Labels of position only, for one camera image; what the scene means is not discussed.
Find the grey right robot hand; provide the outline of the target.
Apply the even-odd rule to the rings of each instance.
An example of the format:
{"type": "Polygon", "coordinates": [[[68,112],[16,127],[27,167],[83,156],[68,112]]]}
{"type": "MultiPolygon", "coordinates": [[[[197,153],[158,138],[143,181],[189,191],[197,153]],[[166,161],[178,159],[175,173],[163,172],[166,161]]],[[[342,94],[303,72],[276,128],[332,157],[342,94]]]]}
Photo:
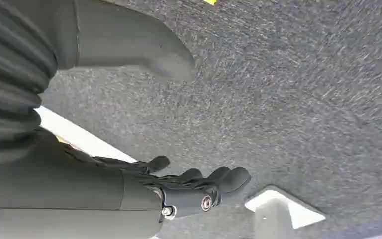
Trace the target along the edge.
{"type": "Polygon", "coordinates": [[[0,0],[0,239],[148,239],[249,183],[242,167],[158,177],[169,165],[89,156],[41,127],[57,71],[143,66],[192,80],[194,59],[163,22],[103,0],[0,0]]]}

